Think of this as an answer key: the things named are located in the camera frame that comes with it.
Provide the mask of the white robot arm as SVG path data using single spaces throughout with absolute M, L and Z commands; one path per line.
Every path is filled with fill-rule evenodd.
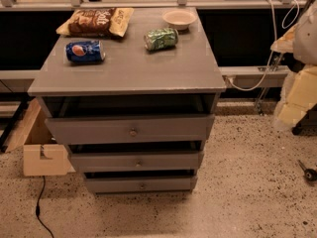
M 276 130 L 290 130 L 317 105 L 317 1 L 270 49 L 295 59 L 292 72 L 284 80 L 273 118 Z

